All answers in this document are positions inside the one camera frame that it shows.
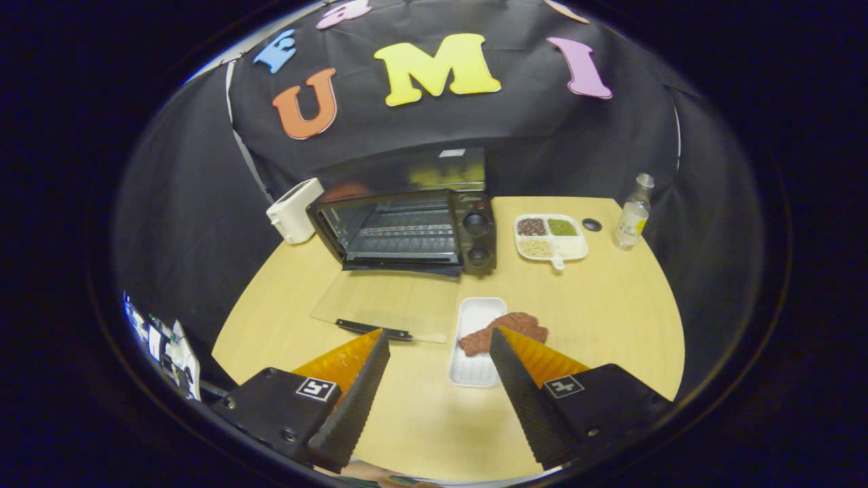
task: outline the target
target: white plastic tray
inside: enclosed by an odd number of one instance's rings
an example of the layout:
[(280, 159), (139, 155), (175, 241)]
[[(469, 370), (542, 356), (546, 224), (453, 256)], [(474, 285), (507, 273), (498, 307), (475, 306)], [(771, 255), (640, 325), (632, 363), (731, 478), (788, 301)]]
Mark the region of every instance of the white plastic tray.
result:
[(467, 357), (458, 341), (465, 335), (487, 327), (494, 319), (506, 314), (506, 303), (499, 298), (472, 297), (458, 307), (458, 326), (455, 344), (452, 346), (452, 361), (449, 364), (449, 379), (459, 386), (494, 386), (500, 381), (497, 368), (489, 353)]
[[(518, 222), (524, 219), (542, 219), (542, 224), (545, 226), (545, 235), (519, 235)], [(549, 219), (559, 219), (567, 221), (575, 228), (578, 235), (553, 235), (549, 228)], [(524, 214), (516, 217), (513, 224), (513, 232), (516, 235), (516, 251), (529, 260), (547, 260), (551, 261), (551, 265), (557, 270), (564, 268), (565, 260), (580, 260), (588, 255), (588, 242), (585, 241), (585, 234), (582, 234), (582, 226), (579, 222), (569, 215), (563, 214)], [(522, 252), (519, 245), (521, 241), (546, 241), (551, 246), (552, 256), (549, 258), (538, 258), (528, 256)]]

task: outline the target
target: letter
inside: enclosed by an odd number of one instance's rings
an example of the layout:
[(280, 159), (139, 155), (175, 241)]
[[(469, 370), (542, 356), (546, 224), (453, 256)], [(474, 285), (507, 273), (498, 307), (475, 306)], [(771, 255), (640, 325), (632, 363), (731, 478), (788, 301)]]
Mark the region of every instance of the letter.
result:
[(272, 105), (277, 108), (280, 123), (283, 125), (286, 135), (293, 139), (303, 140), (325, 131), (332, 125), (334, 117), (338, 113), (338, 104), (335, 102), (334, 88), (332, 88), (334, 73), (334, 68), (327, 68), (307, 78), (306, 83), (313, 87), (317, 96), (317, 103), (319, 103), (319, 113), (311, 120), (306, 120), (301, 116), (298, 99), (301, 91), (299, 85), (286, 89), (274, 97)]
[(293, 32), (295, 29), (289, 29), (279, 35), (253, 59), (253, 62), (265, 63), (271, 67), (272, 75), (277, 73), (277, 70), (282, 68), (284, 63), (295, 54), (295, 48), (290, 49), (295, 45), (295, 39), (290, 37)]
[(450, 71), (455, 76), (455, 81), (449, 85), (452, 93), (467, 95), (498, 91), (500, 82), (491, 77), (485, 64), (484, 42), (485, 37), (478, 34), (453, 34), (440, 43), (434, 57), (410, 43), (393, 44), (375, 52), (374, 58), (383, 60), (389, 74), (391, 93), (385, 98), (385, 104), (396, 107), (422, 98), (422, 90), (413, 88), (410, 76), (416, 78), (428, 93), (440, 96)]
[(563, 14), (573, 20), (581, 23), (590, 23), (585, 17), (576, 15), (573, 10), (570, 10), (569, 8), (559, 4), (558, 2), (552, 2), (551, 0), (544, 0), (544, 2), (547, 3), (552, 9), (557, 10), (558, 13)]
[(567, 60), (569, 72), (573, 79), (567, 83), (569, 91), (576, 95), (595, 96), (597, 98), (612, 98), (612, 90), (602, 84), (594, 61), (591, 60), (593, 49), (578, 41), (562, 37), (548, 37), (548, 41), (561, 50)]
[(339, 7), (327, 11), (317, 23), (317, 29), (328, 29), (345, 20), (361, 17), (370, 11), (371, 7), (368, 6), (368, 0), (353, 0), (352, 2), (344, 3)]

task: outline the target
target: ground meat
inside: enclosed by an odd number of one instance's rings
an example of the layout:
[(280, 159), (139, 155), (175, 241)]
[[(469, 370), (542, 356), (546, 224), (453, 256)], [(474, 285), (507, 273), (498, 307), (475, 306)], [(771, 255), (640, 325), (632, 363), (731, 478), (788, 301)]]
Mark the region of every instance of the ground meat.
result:
[(518, 235), (545, 235), (543, 219), (521, 219), (518, 221)]
[(482, 330), (465, 335), (458, 341), (458, 346), (464, 349), (464, 353), (468, 357), (487, 353), (491, 350), (491, 334), (497, 326), (506, 327), (543, 344), (549, 338), (549, 329), (540, 327), (536, 317), (526, 313), (513, 312), (495, 319)]

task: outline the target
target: yellow letter m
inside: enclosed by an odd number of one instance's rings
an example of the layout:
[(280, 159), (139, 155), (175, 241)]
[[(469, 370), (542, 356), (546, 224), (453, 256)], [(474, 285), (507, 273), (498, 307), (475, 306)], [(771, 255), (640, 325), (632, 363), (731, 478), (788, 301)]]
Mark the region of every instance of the yellow letter m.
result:
[(389, 73), (391, 93), (385, 98), (386, 105), (395, 107), (418, 102), (422, 90), (413, 88), (410, 76), (434, 96), (440, 96), (451, 71), (455, 80), (449, 85), (452, 93), (491, 93), (500, 89), (500, 82), (491, 77), (483, 57), (482, 44), (485, 37), (478, 34), (453, 34), (447, 36), (437, 54), (428, 56), (410, 43), (393, 44), (374, 53), (374, 58), (385, 62)]

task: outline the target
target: table surface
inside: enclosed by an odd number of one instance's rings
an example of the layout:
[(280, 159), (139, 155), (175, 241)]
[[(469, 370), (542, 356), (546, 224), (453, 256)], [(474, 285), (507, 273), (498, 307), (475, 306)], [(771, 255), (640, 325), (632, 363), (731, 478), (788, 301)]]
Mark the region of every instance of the table surface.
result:
[[(497, 270), (461, 277), (445, 344), (390, 344), (391, 359), (354, 456), (444, 480), (542, 472), (502, 384), (472, 388), (449, 380), (457, 305), (468, 297), (499, 297), (510, 312), (535, 315), (549, 329), (547, 346), (587, 366), (616, 363), (668, 399), (678, 391), (684, 336), (674, 296), (644, 240), (631, 251), (613, 244), (621, 214), (614, 200), (497, 197), (492, 207)], [(516, 251), (515, 218), (542, 213), (579, 222), (590, 217), (602, 231), (583, 229), (588, 255), (566, 261), (557, 272), (547, 261), (526, 260)], [(319, 237), (296, 246), (281, 243), (229, 314), (214, 346), (216, 360), (240, 384), (268, 366), (291, 371), (358, 337), (310, 317), (339, 273)]]

